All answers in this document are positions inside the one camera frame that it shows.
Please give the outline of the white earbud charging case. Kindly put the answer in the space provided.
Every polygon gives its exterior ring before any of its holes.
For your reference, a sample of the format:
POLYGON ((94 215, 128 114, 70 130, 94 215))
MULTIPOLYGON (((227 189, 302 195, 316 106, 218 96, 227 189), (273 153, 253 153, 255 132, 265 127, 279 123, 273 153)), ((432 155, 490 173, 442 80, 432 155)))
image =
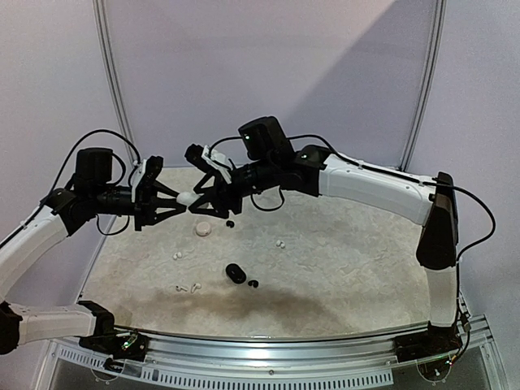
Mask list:
POLYGON ((195 201, 197 201, 200 198, 200 196, 200 194, 193 192, 182 192, 176 196, 175 200, 177 203, 183 206, 191 206, 195 201))

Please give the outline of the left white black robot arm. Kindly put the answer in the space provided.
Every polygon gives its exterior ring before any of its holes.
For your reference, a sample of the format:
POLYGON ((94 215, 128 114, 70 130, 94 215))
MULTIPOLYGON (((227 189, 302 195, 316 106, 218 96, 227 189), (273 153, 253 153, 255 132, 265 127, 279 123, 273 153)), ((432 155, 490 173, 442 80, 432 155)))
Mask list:
POLYGON ((37 340, 76 336, 82 346, 118 357, 144 353, 144 336, 121 336, 114 315, 92 301, 52 308, 8 303, 5 298, 18 279, 43 254, 79 231, 99 215, 133 218, 134 227, 154 226, 182 214, 192 203, 189 193, 178 193, 157 178, 163 169, 158 156, 136 165, 128 186, 112 180, 114 152, 82 149, 75 171, 64 188, 51 190, 33 213, 1 243, 1 353, 37 340))

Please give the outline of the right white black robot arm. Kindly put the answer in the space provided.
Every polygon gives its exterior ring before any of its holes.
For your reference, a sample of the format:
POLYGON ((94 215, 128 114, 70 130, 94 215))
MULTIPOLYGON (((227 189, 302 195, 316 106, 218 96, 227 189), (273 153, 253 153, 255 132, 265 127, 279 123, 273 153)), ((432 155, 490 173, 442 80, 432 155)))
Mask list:
POLYGON ((232 167, 215 145, 187 148, 186 160, 214 181, 210 187, 197 184, 193 191, 198 197, 189 210, 225 219, 241 212, 243 198, 279 188, 360 202, 408 219, 422 229, 416 258, 427 274, 430 294, 430 329, 421 335, 420 347, 437 354, 448 345, 458 295, 452 177, 441 172, 430 179, 367 164, 340 154, 327 141, 296 150, 274 116, 250 121, 238 132, 251 161, 242 167, 232 167))

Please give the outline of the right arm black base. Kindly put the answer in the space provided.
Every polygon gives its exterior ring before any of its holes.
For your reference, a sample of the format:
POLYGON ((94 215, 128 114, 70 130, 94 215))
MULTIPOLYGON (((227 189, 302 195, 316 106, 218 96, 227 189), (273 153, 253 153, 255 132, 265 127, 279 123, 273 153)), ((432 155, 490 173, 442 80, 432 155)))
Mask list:
POLYGON ((425 331, 396 336, 393 346, 398 362, 434 357, 462 347, 462 338, 455 326, 436 327, 428 324, 425 331))

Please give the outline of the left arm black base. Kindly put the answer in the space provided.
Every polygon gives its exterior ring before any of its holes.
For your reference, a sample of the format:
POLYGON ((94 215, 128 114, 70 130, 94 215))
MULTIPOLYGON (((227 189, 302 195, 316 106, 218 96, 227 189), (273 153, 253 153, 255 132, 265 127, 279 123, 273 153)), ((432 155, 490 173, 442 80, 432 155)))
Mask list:
POLYGON ((138 331, 104 331, 80 338, 79 346, 94 352, 112 356, 115 360, 129 359, 143 362, 148 352, 150 338, 138 331))

